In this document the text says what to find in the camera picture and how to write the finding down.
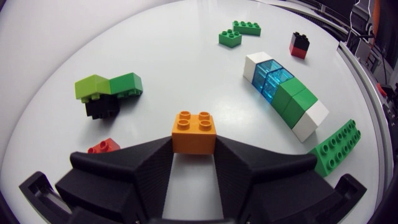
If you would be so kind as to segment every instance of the lego duplo brick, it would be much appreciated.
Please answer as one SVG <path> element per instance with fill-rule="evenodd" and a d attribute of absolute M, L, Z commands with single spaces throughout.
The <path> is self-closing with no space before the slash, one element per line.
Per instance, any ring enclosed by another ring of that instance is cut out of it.
<path fill-rule="evenodd" d="M 304 89 L 303 83 L 295 77 L 281 83 L 272 100 L 272 107 L 282 116 L 292 97 Z"/>
<path fill-rule="evenodd" d="M 247 55 L 243 68 L 243 77 L 246 78 L 250 83 L 252 83 L 256 65 L 271 59 L 272 57 L 267 55 L 265 52 L 258 52 Z"/>
<path fill-rule="evenodd" d="M 294 32 L 292 36 L 292 41 L 290 43 L 301 50 L 307 51 L 308 47 L 310 46 L 310 42 L 306 35 L 300 35 L 298 32 Z"/>
<path fill-rule="evenodd" d="M 112 78 L 109 84 L 111 85 L 111 94 L 116 95 L 117 98 L 127 98 L 142 93 L 141 78 L 135 73 Z"/>
<path fill-rule="evenodd" d="M 268 60 L 266 62 L 261 62 L 256 65 L 256 69 L 254 71 L 252 84 L 260 93 L 264 84 L 266 82 L 266 78 L 269 72 L 282 68 L 279 63 L 275 60 Z"/>
<path fill-rule="evenodd" d="M 242 43 L 242 35 L 238 31 L 233 32 L 229 29 L 218 34 L 218 42 L 227 47 L 236 47 Z"/>
<path fill-rule="evenodd" d="M 175 117 L 172 141 L 174 153 L 213 154 L 216 141 L 213 117 L 208 112 L 181 111 Z"/>
<path fill-rule="evenodd" d="M 111 94 L 111 85 L 107 78 L 99 75 L 90 75 L 87 78 L 75 82 L 76 99 L 82 103 L 89 100 L 98 100 L 101 94 Z"/>
<path fill-rule="evenodd" d="M 93 119 L 116 116 L 119 111 L 119 101 L 114 95 L 102 94 L 98 100 L 89 100 L 86 105 L 87 116 Z"/>
<path fill-rule="evenodd" d="M 290 54 L 292 56 L 295 56 L 295 57 L 298 57 L 301 59 L 305 59 L 305 56 L 307 54 L 306 50 L 302 50 L 300 48 L 294 47 L 293 44 L 290 44 L 289 50 L 290 50 Z"/>
<path fill-rule="evenodd" d="M 293 127 L 293 133 L 300 142 L 304 142 L 321 125 L 328 114 L 328 109 L 318 100 L 304 112 L 303 116 Z"/>
<path fill-rule="evenodd" d="M 349 120 L 328 139 L 313 148 L 309 153 L 318 157 L 315 171 L 322 177 L 329 175 L 361 139 L 361 132 L 356 129 L 354 120 Z"/>
<path fill-rule="evenodd" d="M 101 141 L 99 144 L 89 148 L 87 153 L 102 153 L 102 152 L 113 152 L 119 150 L 120 146 L 113 141 L 113 139 L 108 138 L 104 141 Z"/>
<path fill-rule="evenodd" d="M 285 111 L 282 114 L 283 120 L 292 129 L 299 119 L 303 116 L 304 112 L 308 110 L 318 99 L 310 90 L 305 88 L 297 93 L 289 101 Z"/>
<path fill-rule="evenodd" d="M 233 21 L 232 26 L 234 31 L 238 31 L 241 34 L 249 34 L 249 35 L 261 35 L 261 27 L 257 22 L 238 22 L 238 21 Z"/>
<path fill-rule="evenodd" d="M 293 78 L 293 75 L 284 68 L 269 72 L 261 94 L 269 103 L 272 103 L 278 86 L 291 78 Z"/>

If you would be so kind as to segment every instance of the black lego brick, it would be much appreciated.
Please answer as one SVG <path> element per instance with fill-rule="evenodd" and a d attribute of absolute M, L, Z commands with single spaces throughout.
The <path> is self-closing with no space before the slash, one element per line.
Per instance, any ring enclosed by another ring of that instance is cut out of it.
<path fill-rule="evenodd" d="M 119 101 L 114 95 L 102 94 L 98 100 L 89 100 L 86 105 L 87 116 L 93 119 L 116 116 L 119 111 Z"/>
<path fill-rule="evenodd" d="M 171 137 L 166 137 L 109 153 L 74 152 L 70 161 L 73 169 L 134 184 L 146 217 L 156 218 L 162 216 L 173 156 Z"/>
<path fill-rule="evenodd" d="M 308 41 L 308 38 L 306 35 L 300 35 L 298 32 L 294 32 L 292 35 L 292 41 L 291 44 L 299 49 L 308 50 L 308 47 L 310 46 L 310 42 Z"/>
<path fill-rule="evenodd" d="M 217 136 L 215 166 L 225 218 L 239 218 L 252 185 L 314 169 L 317 158 L 285 155 Z"/>

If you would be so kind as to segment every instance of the lego structure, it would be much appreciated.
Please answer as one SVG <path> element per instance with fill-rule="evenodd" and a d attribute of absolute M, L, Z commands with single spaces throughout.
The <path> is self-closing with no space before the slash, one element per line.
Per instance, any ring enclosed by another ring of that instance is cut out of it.
<path fill-rule="evenodd" d="M 135 73 L 110 80 L 91 75 L 75 83 L 76 99 L 85 104 L 87 116 L 93 119 L 116 116 L 120 111 L 118 99 L 139 96 L 141 93 L 141 78 Z"/>
<path fill-rule="evenodd" d="M 227 47 L 236 47 L 242 43 L 242 35 L 238 31 L 228 29 L 218 34 L 218 42 Z"/>
<path fill-rule="evenodd" d="M 298 32 L 294 32 L 292 41 L 290 42 L 289 50 L 290 54 L 301 59 L 305 59 L 310 42 L 306 35 L 300 35 Z"/>
<path fill-rule="evenodd" d="M 272 105 L 301 142 L 329 113 L 300 80 L 264 52 L 246 56 L 243 76 Z"/>

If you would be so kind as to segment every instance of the green lego brick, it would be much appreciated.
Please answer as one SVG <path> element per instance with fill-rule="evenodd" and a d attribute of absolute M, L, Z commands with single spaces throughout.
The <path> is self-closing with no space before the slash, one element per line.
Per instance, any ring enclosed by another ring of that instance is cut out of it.
<path fill-rule="evenodd" d="M 140 95 L 142 93 L 141 78 L 135 73 L 128 73 L 109 81 L 111 94 L 118 98 Z"/>
<path fill-rule="evenodd" d="M 349 120 L 332 136 L 309 152 L 318 158 L 315 171 L 322 177 L 329 175 L 347 157 L 360 139 L 361 132 L 356 129 L 355 121 Z"/>
<path fill-rule="evenodd" d="M 261 34 L 261 27 L 257 22 L 251 23 L 251 22 L 238 22 L 238 21 L 233 21 L 232 26 L 234 28 L 234 31 L 238 31 L 240 34 L 249 34 L 249 35 L 258 35 L 260 36 Z"/>
<path fill-rule="evenodd" d="M 279 84 L 271 103 L 272 107 L 282 116 L 292 97 L 304 89 L 305 86 L 297 78 Z"/>
<path fill-rule="evenodd" d="M 286 124 L 292 129 L 299 121 L 304 112 L 308 110 L 318 99 L 310 90 L 305 88 L 292 97 L 285 111 L 282 113 L 282 118 Z"/>
<path fill-rule="evenodd" d="M 232 48 L 242 43 L 242 35 L 229 29 L 218 34 L 218 42 Z"/>
<path fill-rule="evenodd" d="M 87 78 L 75 82 L 76 99 L 87 103 L 89 99 L 98 100 L 100 94 L 111 94 L 111 85 L 107 78 L 99 75 L 90 75 Z"/>

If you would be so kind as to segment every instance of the stacked lego bricks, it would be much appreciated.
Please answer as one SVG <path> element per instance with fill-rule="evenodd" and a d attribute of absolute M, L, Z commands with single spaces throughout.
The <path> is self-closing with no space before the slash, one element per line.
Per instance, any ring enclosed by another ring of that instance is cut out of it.
<path fill-rule="evenodd" d="M 141 93 L 141 78 L 135 73 L 110 80 L 91 75 L 75 83 L 76 99 L 86 105 L 87 116 L 92 116 L 93 119 L 116 116 L 120 110 L 118 99 Z"/>
<path fill-rule="evenodd" d="M 303 83 L 264 52 L 246 56 L 243 76 L 303 142 L 329 111 Z"/>

